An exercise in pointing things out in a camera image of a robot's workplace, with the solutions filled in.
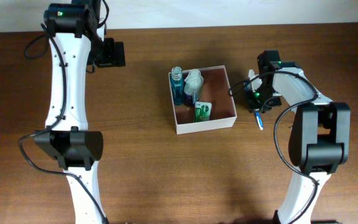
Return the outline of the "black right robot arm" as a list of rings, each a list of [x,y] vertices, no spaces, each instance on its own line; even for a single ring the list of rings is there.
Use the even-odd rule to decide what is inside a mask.
[[[273,139],[280,159],[278,125],[295,113],[284,164],[293,176],[286,197],[275,211],[273,223],[311,223],[318,196],[337,168],[349,157],[351,109],[324,96],[305,77],[296,62],[284,62],[276,50],[257,57],[259,72],[250,70],[243,87],[249,111],[265,113],[285,100],[289,107],[277,118]]]

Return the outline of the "green white soap packet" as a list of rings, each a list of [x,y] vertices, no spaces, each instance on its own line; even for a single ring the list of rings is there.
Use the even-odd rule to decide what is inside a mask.
[[[197,101],[195,103],[194,122],[203,122],[210,120],[212,103]]]

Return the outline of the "white cardboard box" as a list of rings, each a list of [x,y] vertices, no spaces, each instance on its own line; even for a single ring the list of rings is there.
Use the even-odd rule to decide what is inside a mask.
[[[199,71],[204,78],[200,101],[212,104],[210,119],[194,122],[195,109],[193,106],[173,104],[172,110],[177,134],[231,128],[237,118],[234,100],[228,95],[230,83],[225,66],[206,67]]]

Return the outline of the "clear purple sanitizer bottle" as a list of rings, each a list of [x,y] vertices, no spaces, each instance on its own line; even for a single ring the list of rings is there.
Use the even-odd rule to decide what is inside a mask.
[[[202,77],[200,70],[193,69],[189,72],[184,82],[184,104],[186,106],[192,106],[200,98],[204,78]]]

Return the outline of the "teal mouthwash bottle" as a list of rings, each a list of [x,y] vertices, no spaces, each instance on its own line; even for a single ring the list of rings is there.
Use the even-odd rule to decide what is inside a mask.
[[[173,67],[170,74],[171,91],[175,105],[183,104],[184,79],[181,67]]]

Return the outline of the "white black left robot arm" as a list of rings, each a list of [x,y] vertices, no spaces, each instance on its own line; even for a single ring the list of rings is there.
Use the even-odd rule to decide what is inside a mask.
[[[124,67],[122,42],[106,38],[101,8],[106,1],[52,3],[42,28],[52,53],[52,87],[45,128],[32,135],[36,146],[57,161],[67,178],[76,223],[108,223],[98,187],[103,153],[101,131],[91,131],[85,110],[87,67]]]

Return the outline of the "blue white toothbrush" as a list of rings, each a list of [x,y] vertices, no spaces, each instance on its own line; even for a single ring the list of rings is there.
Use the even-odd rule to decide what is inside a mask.
[[[260,116],[260,109],[258,107],[258,102],[257,102],[256,96],[252,90],[252,85],[251,84],[244,85],[244,90],[245,90],[245,96],[246,96],[247,103],[248,103],[248,110],[250,113],[254,114],[259,129],[263,130],[263,122],[262,122],[261,116]]]

